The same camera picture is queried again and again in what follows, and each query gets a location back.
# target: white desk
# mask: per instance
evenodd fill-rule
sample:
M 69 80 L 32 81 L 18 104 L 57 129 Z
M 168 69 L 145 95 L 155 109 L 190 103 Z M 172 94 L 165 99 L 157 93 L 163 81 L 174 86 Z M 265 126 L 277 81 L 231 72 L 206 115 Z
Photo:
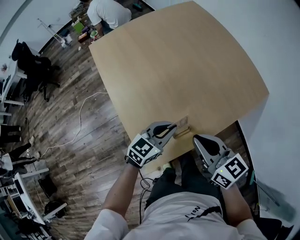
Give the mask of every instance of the white desk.
M 36 216 L 36 219 L 35 221 L 40 223 L 40 224 L 44 224 L 45 225 L 45 222 L 46 220 L 50 219 L 50 218 L 53 218 L 54 217 L 54 214 L 57 213 L 58 211 L 62 210 L 63 208 L 65 208 L 67 206 L 66 203 L 64 203 L 63 205 L 61 205 L 60 207 L 58 207 L 57 209 L 53 210 L 52 212 L 50 212 L 49 214 L 47 214 L 46 216 L 42 217 L 34 202 L 32 201 L 29 193 L 27 192 L 27 189 L 26 189 L 26 186 L 25 186 L 25 183 L 23 181 L 24 178 L 27 178 L 27 177 L 33 177 L 35 175 L 38 175 L 40 173 L 45 173 L 45 172 L 48 172 L 49 171 L 49 168 L 46 168 L 46 169 L 43 169 L 43 170 L 39 170 L 39 171 L 36 171 L 36 172 L 30 172 L 30 173 L 27 173 L 27 174 L 22 174 L 20 175 L 19 173 L 17 173 L 15 175 L 15 178 L 14 178 L 14 182 L 17 186 L 17 190 L 18 190 L 18 193 L 20 195 L 20 198 L 25 206 L 25 208 L 27 209 L 27 211 L 33 211 L 34 215 Z
M 7 70 L 5 71 L 5 74 L 3 76 L 4 83 L 2 88 L 2 94 L 0 96 L 1 103 L 8 103 L 8 104 L 16 104 L 24 106 L 24 102 L 17 102 L 12 100 L 6 100 L 6 96 L 8 94 L 8 91 L 13 83 L 18 84 L 21 78 L 27 78 L 27 75 L 24 74 L 24 71 L 18 68 L 17 61 L 10 60 L 9 66 L 7 67 Z

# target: black chair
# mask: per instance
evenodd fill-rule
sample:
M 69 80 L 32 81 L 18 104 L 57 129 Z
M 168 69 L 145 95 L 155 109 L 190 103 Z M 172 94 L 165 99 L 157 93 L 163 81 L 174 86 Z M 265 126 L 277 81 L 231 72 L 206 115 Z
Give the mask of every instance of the black chair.
M 47 85 L 53 84 L 58 88 L 60 87 L 59 83 L 50 81 L 53 72 L 59 70 L 59 67 L 52 66 L 48 58 L 33 55 L 27 44 L 25 42 L 19 43 L 18 40 L 12 53 L 12 60 L 18 61 L 18 67 L 27 75 L 25 95 L 30 98 L 40 85 L 39 90 L 40 92 L 44 90 L 44 100 L 48 102 L 49 98 L 46 97 Z

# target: foot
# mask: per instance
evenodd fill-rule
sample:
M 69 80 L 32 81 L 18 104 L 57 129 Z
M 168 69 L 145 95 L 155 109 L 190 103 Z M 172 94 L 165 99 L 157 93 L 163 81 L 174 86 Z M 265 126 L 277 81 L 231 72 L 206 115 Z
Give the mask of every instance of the foot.
M 173 168 L 171 163 L 166 163 L 165 165 L 163 165 L 163 170 L 166 170 L 167 168 Z
M 41 154 L 39 152 L 35 152 L 34 154 L 35 159 L 39 162 L 39 159 L 41 157 Z
M 29 143 L 31 144 L 32 147 L 34 145 L 34 141 L 35 141 L 35 137 L 31 136 L 31 138 L 29 139 Z

